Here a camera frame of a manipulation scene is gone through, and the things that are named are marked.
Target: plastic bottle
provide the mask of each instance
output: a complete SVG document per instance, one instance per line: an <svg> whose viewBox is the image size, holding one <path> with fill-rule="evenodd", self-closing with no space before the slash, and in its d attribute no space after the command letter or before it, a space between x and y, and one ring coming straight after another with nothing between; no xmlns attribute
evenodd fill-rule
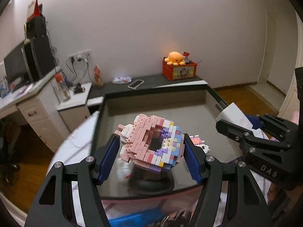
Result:
<svg viewBox="0 0 303 227"><path fill-rule="evenodd" d="M70 98L71 98L71 95L69 93L69 89L63 79L63 76L60 74L60 73L57 73L55 75L55 80L58 84L58 87L59 87L59 93L60 93L60 96L61 96L61 99L63 102L66 102L68 101Z"/></svg>

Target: desk drawer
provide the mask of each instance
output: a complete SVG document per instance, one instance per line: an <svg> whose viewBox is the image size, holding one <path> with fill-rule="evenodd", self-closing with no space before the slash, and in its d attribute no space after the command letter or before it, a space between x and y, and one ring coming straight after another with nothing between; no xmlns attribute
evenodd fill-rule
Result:
<svg viewBox="0 0 303 227"><path fill-rule="evenodd" d="M29 124L48 118L47 112L44 110L41 102L36 98L22 102L17 107Z"/></svg>

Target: toy figure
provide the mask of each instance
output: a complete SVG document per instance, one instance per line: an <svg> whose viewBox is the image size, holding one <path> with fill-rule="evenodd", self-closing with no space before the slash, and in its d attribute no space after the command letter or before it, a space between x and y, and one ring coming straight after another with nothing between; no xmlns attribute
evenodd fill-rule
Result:
<svg viewBox="0 0 303 227"><path fill-rule="evenodd" d="M183 60L183 56L176 52L176 51L172 51L169 53L169 56L167 58L164 59L164 61L170 66L170 65L174 65L174 66L184 66L185 65L185 61Z"/></svg>

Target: drawer handle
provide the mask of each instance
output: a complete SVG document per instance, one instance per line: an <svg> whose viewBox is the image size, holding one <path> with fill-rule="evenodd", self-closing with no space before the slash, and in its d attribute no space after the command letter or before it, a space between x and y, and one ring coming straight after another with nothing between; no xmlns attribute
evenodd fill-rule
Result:
<svg viewBox="0 0 303 227"><path fill-rule="evenodd" d="M34 112L33 112L33 113L31 113L31 114L30 114L30 113L28 113L28 116L29 116L29 117L31 117L31 116L34 116L35 114L37 114L37 112L36 112L36 111L34 111Z"/></svg>

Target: smartphone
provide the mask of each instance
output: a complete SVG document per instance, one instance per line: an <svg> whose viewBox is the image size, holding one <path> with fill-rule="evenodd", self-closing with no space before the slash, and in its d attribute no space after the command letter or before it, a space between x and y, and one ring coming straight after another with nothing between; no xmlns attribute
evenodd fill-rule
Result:
<svg viewBox="0 0 303 227"><path fill-rule="evenodd" d="M130 88L130 89L137 89L137 88L138 88L141 84L143 84L143 83L144 83L143 80L137 79L136 81L130 83L130 84L128 85L128 88Z"/></svg>

